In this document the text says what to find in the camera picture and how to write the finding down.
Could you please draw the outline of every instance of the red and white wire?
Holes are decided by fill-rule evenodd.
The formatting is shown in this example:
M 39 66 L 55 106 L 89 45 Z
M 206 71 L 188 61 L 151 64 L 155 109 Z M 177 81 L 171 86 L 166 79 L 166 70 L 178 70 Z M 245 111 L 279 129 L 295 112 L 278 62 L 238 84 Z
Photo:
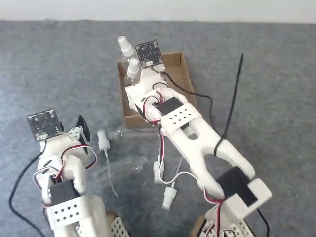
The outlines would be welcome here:
M 59 178 L 64 170 L 64 167 L 65 167 L 65 160 L 63 160 L 63 157 L 64 157 L 64 154 L 68 151 L 71 151 L 71 150 L 75 150 L 75 149 L 78 149 L 78 148 L 90 148 L 92 153 L 94 154 L 95 156 L 95 160 L 90 164 L 88 165 L 85 169 L 89 169 L 91 168 L 92 166 L 94 166 L 96 164 L 96 162 L 98 161 L 98 156 L 96 154 L 96 152 L 94 151 L 94 149 L 90 146 L 90 145 L 87 145 L 87 144 L 79 144 L 79 145 L 75 145 L 75 146 L 71 146 L 71 147 L 68 147 L 67 149 L 65 149 L 62 153 L 61 153 L 61 162 L 62 162 L 62 166 L 60 168 L 60 170 L 58 171 L 57 175 L 56 175 L 56 179 Z
M 55 167 L 53 167 L 53 166 L 46 166 L 46 167 L 44 167 L 44 168 L 41 168 L 41 169 L 37 170 L 37 171 L 33 174 L 34 183 L 37 185 L 37 187 L 38 187 L 39 189 L 41 189 L 41 186 L 40 186 L 40 184 L 39 184 L 39 182 L 38 182 L 38 180 L 37 180 L 37 175 L 39 175 L 41 172 L 46 171 L 46 170 L 49 170 L 49 169 L 53 169 L 53 170 L 55 170 L 55 171 L 58 173 L 58 169 L 57 169 L 57 168 L 55 168 Z
M 148 103 L 148 101 L 149 101 L 150 98 L 155 98 L 155 99 L 157 100 L 157 102 L 158 102 L 159 105 L 161 105 L 161 104 L 164 102 L 164 95 L 163 95 L 161 92 L 159 92 L 159 91 L 156 91 L 156 93 L 160 96 L 160 100 L 159 100 L 157 97 L 153 96 L 153 95 L 148 96 L 148 97 L 145 99 L 145 101 L 144 101 L 144 104 L 143 104 L 143 111 L 142 111 L 143 114 L 144 114 L 145 119 L 146 119 L 149 123 L 151 123 L 152 126 L 155 126 L 155 125 L 159 124 L 160 120 L 157 119 L 157 120 L 154 120 L 154 121 L 150 121 L 150 120 L 147 118 L 147 116 L 146 116 L 146 106 L 147 106 L 147 103 Z

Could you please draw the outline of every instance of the plastic bottle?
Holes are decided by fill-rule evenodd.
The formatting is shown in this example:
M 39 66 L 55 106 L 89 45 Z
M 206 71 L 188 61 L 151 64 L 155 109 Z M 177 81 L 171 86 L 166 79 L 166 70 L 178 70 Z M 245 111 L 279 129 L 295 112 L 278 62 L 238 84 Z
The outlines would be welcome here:
M 120 179 L 126 178 L 131 174 L 139 173 L 149 163 L 146 155 L 131 156 L 111 163 L 111 179 L 117 183 Z M 102 166 L 93 174 L 95 180 L 100 182 L 103 187 L 111 185 L 108 177 L 108 166 Z
M 107 137 L 110 141 L 121 143 L 132 140 L 158 140 L 159 133 L 156 128 L 128 129 L 120 127 L 114 131 L 107 131 Z
M 129 62 L 131 58 L 136 58 L 136 54 L 134 48 L 128 42 L 125 36 L 118 37 L 118 43 L 120 45 L 120 49 L 123 53 L 122 62 Z
M 127 67 L 127 73 L 125 75 L 125 85 L 131 86 L 139 83 L 140 73 L 139 73 L 139 64 L 136 58 L 131 58 L 129 60 L 129 65 Z

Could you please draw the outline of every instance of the wire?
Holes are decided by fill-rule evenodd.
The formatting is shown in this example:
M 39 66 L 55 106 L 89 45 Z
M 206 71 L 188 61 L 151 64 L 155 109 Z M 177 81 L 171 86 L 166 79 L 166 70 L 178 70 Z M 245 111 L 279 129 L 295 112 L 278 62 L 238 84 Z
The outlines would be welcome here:
M 43 232 L 34 224 L 32 223 L 28 218 L 26 218 L 25 216 L 21 215 L 17 210 L 15 210 L 15 208 L 12 205 L 12 201 L 14 198 L 14 194 L 19 186 L 19 183 L 23 177 L 23 175 L 26 173 L 26 171 L 31 167 L 32 164 L 34 164 L 39 158 L 40 156 L 44 153 L 45 149 L 46 149 L 46 144 L 47 141 L 45 140 L 45 145 L 43 150 L 36 156 L 34 157 L 30 163 L 22 170 L 22 172 L 19 174 L 18 178 L 16 179 L 14 185 L 13 185 L 13 189 L 11 191 L 10 197 L 9 197 L 9 207 L 10 210 L 20 219 L 22 219 L 23 221 L 25 221 L 27 224 L 29 224 L 33 229 L 35 229 L 37 231 L 37 233 L 41 236 L 41 237 L 45 237 L 45 235 L 43 234 Z
M 198 178 L 194 175 L 194 174 L 192 174 L 192 173 L 190 173 L 190 172 L 186 172 L 186 171 L 183 171 L 183 172 L 180 172 L 180 173 L 178 173 L 177 175 L 175 175 L 174 177 L 173 177 L 173 179 L 171 179 L 170 181 L 168 181 L 168 182 L 166 182 L 166 181 L 164 181 L 163 179 L 162 179 L 162 177 L 161 177 L 161 164 L 163 163 L 163 160 L 164 160 L 164 138 L 163 138 L 163 135 L 162 135 L 162 132 L 161 132 L 161 127 L 159 128 L 159 135 L 160 135 L 160 142 L 161 142 L 161 144 L 160 144 L 160 155 L 159 155 L 159 157 L 160 157 L 160 166 L 159 166 L 159 178 L 160 178 L 160 181 L 162 182 L 162 183 L 164 183 L 164 184 L 171 184 L 172 182 L 174 182 L 180 175 L 183 175 L 183 174 L 188 174 L 188 175 L 191 175 L 193 178 L 195 178 L 197 181 L 198 181 Z
M 205 200 L 210 203 L 210 204 L 214 204 L 214 205 L 217 205 L 217 204 L 220 204 L 222 203 L 224 200 L 218 200 L 218 199 L 210 199 L 208 196 L 207 196 L 207 192 L 206 192 L 206 188 L 203 189 L 203 193 L 204 193 L 204 198 Z
M 112 183 L 111 172 L 110 172 L 110 162 L 109 162 L 109 157 L 108 157 L 108 154 L 107 154 L 106 150 L 104 150 L 104 154 L 105 154 L 105 157 L 106 157 L 107 163 L 108 163 L 108 174 L 109 174 L 109 180 L 110 180 L 110 184 L 111 184 L 111 189 L 112 189 L 114 195 L 117 196 L 117 198 L 118 198 L 119 196 L 118 196 L 117 192 L 115 191 L 113 183 Z
M 36 171 L 36 172 L 33 174 L 33 180 L 34 180 L 35 184 L 38 186 L 38 188 L 41 189 L 41 190 L 42 190 L 42 188 L 41 188 L 41 186 L 40 186 L 40 184 L 39 184 L 39 182 L 38 182 L 38 180 L 37 180 L 37 175 L 40 174 L 42 171 L 46 171 L 46 170 L 50 170 L 50 169 L 54 169 L 55 171 L 57 171 L 57 173 L 58 173 L 58 171 L 59 171 L 59 170 L 56 169 L 55 167 L 46 166 L 46 167 L 44 167 L 44 168 L 42 168 L 42 169 L 39 169 L 38 171 Z
M 209 99 L 210 103 L 209 103 L 209 121 L 210 121 L 210 124 L 212 126 L 212 128 L 214 129 L 215 132 L 216 131 L 216 128 L 214 126 L 214 122 L 213 122 L 213 115 L 212 115 L 212 109 L 213 109 L 213 99 L 212 97 L 208 96 L 208 95 L 203 95 L 203 94 L 198 94 L 198 93 L 195 93 L 195 92 L 191 92 L 191 91 L 188 91 L 184 88 L 182 88 L 181 86 L 179 86 L 172 78 L 171 76 L 166 73 L 166 72 L 162 72 L 162 71 L 157 71 L 155 70 L 152 66 L 150 67 L 154 72 L 156 73 L 161 73 L 165 76 L 167 76 L 169 78 L 169 80 L 171 81 L 171 83 L 178 89 L 182 90 L 183 92 L 187 93 L 187 94 L 190 94 L 190 95 L 195 95 L 195 96 L 198 96 L 198 97 L 203 97 L 203 98 L 207 98 Z
M 215 225 L 213 224 L 213 225 L 211 225 L 208 229 L 207 229 L 207 231 L 206 231 L 206 233 L 205 233 L 205 236 L 206 237 L 208 237 L 208 234 L 212 231 L 212 229 L 215 227 Z
M 223 202 L 218 204 L 217 207 L 217 237 L 219 237 L 219 234 L 221 232 L 221 207 L 223 205 Z
M 223 231 L 223 232 L 226 232 L 226 231 L 232 232 L 233 235 L 234 235 L 234 237 L 236 237 L 235 232 L 234 232 L 233 230 L 226 229 L 226 230 L 222 230 L 222 231 Z
M 169 86 L 166 83 L 163 83 L 163 82 L 159 81 L 159 82 L 156 82 L 156 83 L 153 84 L 152 89 L 155 90 L 155 85 L 159 85 L 159 84 L 165 85 L 167 88 L 169 88 Z
M 150 98 L 155 98 L 155 99 L 157 100 L 158 104 L 160 104 L 160 101 L 161 101 L 161 100 L 159 100 L 157 97 L 155 97 L 155 96 L 153 96 L 153 95 L 150 95 L 150 96 L 148 96 L 148 97 L 145 99 L 144 104 L 143 104 L 143 110 L 142 110 L 142 112 L 143 112 L 144 118 L 145 118 L 145 120 L 146 120 L 147 122 L 149 122 L 151 125 L 153 125 L 153 123 L 158 123 L 158 122 L 160 122 L 160 120 L 150 121 L 150 120 L 147 118 L 147 116 L 146 116 L 146 105 L 147 105 L 147 102 L 149 101 Z
M 90 148 L 91 151 L 92 151 L 92 153 L 93 153 L 94 156 L 95 156 L 94 161 L 93 161 L 90 165 L 88 165 L 85 169 L 89 169 L 89 168 L 91 168 L 92 166 L 94 166 L 94 165 L 96 164 L 96 162 L 98 161 L 98 156 L 97 156 L 96 152 L 94 151 L 94 149 L 93 149 L 90 145 L 87 145 L 87 144 L 79 144 L 79 145 L 75 145 L 75 146 L 68 147 L 67 149 L 65 149 L 65 150 L 61 153 L 60 159 L 61 159 L 62 166 L 61 166 L 60 170 L 58 171 L 58 173 L 57 173 L 55 179 L 60 178 L 60 176 L 61 176 L 61 174 L 62 174 L 62 172 L 63 172 L 63 170 L 64 170 L 64 167 L 65 167 L 65 162 L 64 162 L 64 160 L 63 160 L 64 154 L 65 154 L 66 152 L 68 152 L 68 151 L 75 150 L 75 149 L 78 149 L 78 148 L 85 148 L 85 147 Z
M 260 211 L 260 209 L 258 208 L 257 209 L 260 217 L 262 218 L 262 220 L 264 221 L 264 223 L 266 224 L 267 226 L 267 234 L 266 234 L 266 237 L 269 237 L 270 236 L 270 226 L 269 226 L 269 223 L 267 221 L 267 219 L 264 217 L 264 215 L 262 214 L 262 212 Z
M 176 174 L 175 174 L 175 175 L 177 175 L 177 174 L 179 173 L 182 160 L 183 160 L 183 156 L 181 156 L 181 159 L 180 159 L 180 161 L 179 161 L 179 164 L 178 164 L 178 167 L 177 167 L 177 169 L 176 169 Z M 174 188 L 174 185 L 175 185 L 175 184 L 176 184 L 176 181 L 173 181 L 173 183 L 171 184 L 171 188 Z
M 229 115 L 228 115 L 225 129 L 224 129 L 224 133 L 214 148 L 214 155 L 215 156 L 217 155 L 217 149 L 218 149 L 219 145 L 222 143 L 223 140 L 225 140 L 227 138 L 228 128 L 229 128 L 229 125 L 231 123 L 231 119 L 232 119 L 232 115 L 233 115 L 233 111 L 234 111 L 234 106 L 235 106 L 235 101 L 236 101 L 236 96 L 237 96 L 237 91 L 238 91 L 239 78 L 240 78 L 240 74 L 241 74 L 241 70 L 242 70 L 242 64 L 243 64 L 243 53 L 241 54 L 240 61 L 239 61 L 239 67 L 238 67 L 238 72 L 236 75 L 234 93 L 233 93 L 233 97 L 232 97 L 231 107 L 229 110 Z

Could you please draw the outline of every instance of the white pump head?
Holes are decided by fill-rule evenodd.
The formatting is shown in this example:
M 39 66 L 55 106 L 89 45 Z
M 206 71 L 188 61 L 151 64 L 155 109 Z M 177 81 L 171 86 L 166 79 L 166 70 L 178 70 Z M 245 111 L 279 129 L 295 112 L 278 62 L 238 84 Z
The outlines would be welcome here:
M 138 60 L 136 58 L 131 58 L 129 60 L 129 65 L 127 68 L 127 75 L 130 78 L 136 78 L 139 73 L 139 65 L 138 65 Z
M 130 45 L 125 36 L 118 37 L 118 43 L 120 45 L 120 49 L 125 57 L 130 57 L 134 53 L 133 47 Z

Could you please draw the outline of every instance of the cardboard box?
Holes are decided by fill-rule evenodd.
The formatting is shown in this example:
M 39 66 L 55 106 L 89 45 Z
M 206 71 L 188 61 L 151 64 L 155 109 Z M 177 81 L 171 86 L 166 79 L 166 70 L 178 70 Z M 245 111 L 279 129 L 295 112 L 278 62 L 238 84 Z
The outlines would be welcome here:
M 187 69 L 187 63 L 184 58 L 183 53 L 167 53 L 162 55 L 164 65 L 166 67 L 166 72 L 170 74 L 172 79 L 182 88 L 187 89 L 188 91 L 192 91 L 193 87 L 191 84 L 191 80 L 189 78 L 189 73 Z M 126 66 L 122 62 L 118 62 L 118 73 L 119 73 L 119 83 L 122 94 L 122 105 L 123 105 L 123 114 L 124 120 L 127 128 L 136 128 L 142 126 L 149 126 L 149 123 L 145 122 L 139 114 L 130 109 L 128 105 L 127 95 L 124 89 L 124 77 L 126 74 Z M 196 99 L 193 95 L 189 95 L 178 88 L 176 88 L 170 81 L 167 79 L 168 86 L 172 89 L 175 89 L 177 92 L 184 95 L 188 101 L 194 106 L 197 105 Z

